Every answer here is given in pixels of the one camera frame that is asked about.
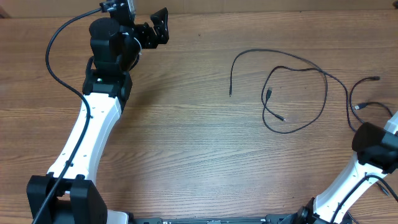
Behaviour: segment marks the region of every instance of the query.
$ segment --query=white arm segment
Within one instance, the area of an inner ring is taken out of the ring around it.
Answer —
[[[384,129],[392,134],[398,131],[398,112],[387,122]],[[313,212],[318,214],[324,221],[330,222],[338,204],[348,195],[354,186],[365,175],[377,175],[384,178],[382,170],[369,164],[361,165],[358,162],[356,152],[352,156],[349,164],[344,168],[336,180],[320,195],[316,197],[313,203]],[[341,223],[344,214],[365,191],[377,182],[376,179],[369,179],[359,186],[359,188],[344,203],[338,212],[335,223]]]
[[[81,174],[85,176],[85,180],[92,180],[95,184],[98,164],[100,163],[106,140],[114,124],[120,118],[121,107],[118,98],[109,97],[108,94],[92,93],[88,96],[85,95],[85,98],[91,107],[90,123],[79,150],[72,160],[73,166],[71,164],[63,178],[75,179],[78,174]],[[86,106],[82,102],[80,114],[72,133],[60,156],[47,173],[53,172],[54,177],[60,175],[65,166],[65,161],[69,159],[83,130],[86,122],[86,113]]]

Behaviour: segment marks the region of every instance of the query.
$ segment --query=wood surface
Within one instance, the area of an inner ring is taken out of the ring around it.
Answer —
[[[105,0],[1,0],[13,18],[77,16]],[[313,10],[393,9],[394,0],[134,0],[139,15],[167,7],[172,14]]]
[[[92,55],[84,18],[53,44],[54,72],[81,90]],[[68,18],[0,20],[0,223],[30,223],[25,194],[31,175],[44,175],[72,130],[81,101],[48,74],[45,49]],[[139,16],[138,23],[148,21]],[[305,68],[287,56],[252,53],[284,50],[313,60],[351,89],[354,103],[380,101],[398,109],[396,11],[262,12],[170,16],[170,41],[144,50],[131,72],[133,88],[108,139],[97,187],[112,210],[136,217],[258,217],[294,213],[322,193],[353,151],[345,93],[332,79],[318,121],[290,135],[262,123],[261,88],[277,65]],[[318,73],[277,72],[269,124],[288,130],[320,110],[324,82]],[[359,115],[383,126],[378,107]],[[398,190],[397,174],[386,177]],[[398,205],[371,187],[351,208],[360,223],[393,224]]]

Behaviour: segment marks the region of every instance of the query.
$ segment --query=wooden tabletop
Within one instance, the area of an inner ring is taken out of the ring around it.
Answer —
[[[54,72],[81,90],[92,55],[88,27],[98,17],[67,27],[53,44]],[[30,223],[26,185],[45,175],[75,123],[80,99],[49,75],[44,55],[68,18],[0,19],[0,223]],[[149,21],[140,16],[138,23]],[[344,89],[328,79],[319,120],[289,135],[262,123],[261,88],[277,65],[308,67],[288,56],[251,53],[283,50],[313,60],[347,88],[362,77],[353,101],[398,110],[398,12],[322,11],[170,16],[170,40],[144,50],[131,72],[133,88],[108,139],[97,188],[109,209],[136,217],[253,217],[294,213],[322,193],[353,151]],[[290,130],[319,113],[324,81],[316,72],[280,71],[266,120]],[[378,107],[358,112],[384,126]],[[353,119],[355,127],[359,123]],[[397,174],[386,177],[398,190]],[[371,187],[351,208],[360,223],[396,223],[398,205]]]

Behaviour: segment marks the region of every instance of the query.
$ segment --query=wooden table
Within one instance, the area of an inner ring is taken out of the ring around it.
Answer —
[[[67,27],[50,63],[81,90],[92,55],[88,26]],[[0,19],[0,223],[30,223],[25,194],[31,175],[44,175],[58,157],[81,101],[56,83],[44,62],[48,41],[67,18]],[[137,18],[138,23],[148,16]],[[305,68],[284,50],[313,60],[350,89],[354,102],[375,100],[398,109],[397,11],[267,12],[170,16],[170,41],[144,50],[131,72],[133,89],[99,164],[97,187],[109,209],[136,217],[252,217],[294,213],[323,192],[352,155],[345,93],[329,78],[318,121],[290,135],[262,123],[260,93],[277,65]],[[316,72],[277,72],[269,108],[287,118],[266,120],[292,129],[313,119],[323,101]],[[383,126],[378,107],[358,112]],[[397,174],[386,178],[398,190]],[[352,207],[361,223],[396,223],[398,205],[371,187]]]

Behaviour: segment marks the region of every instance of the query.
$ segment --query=beige wall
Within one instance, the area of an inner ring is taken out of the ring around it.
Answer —
[[[77,16],[105,0],[0,0],[10,17]],[[393,9],[394,0],[135,0],[138,14]]]

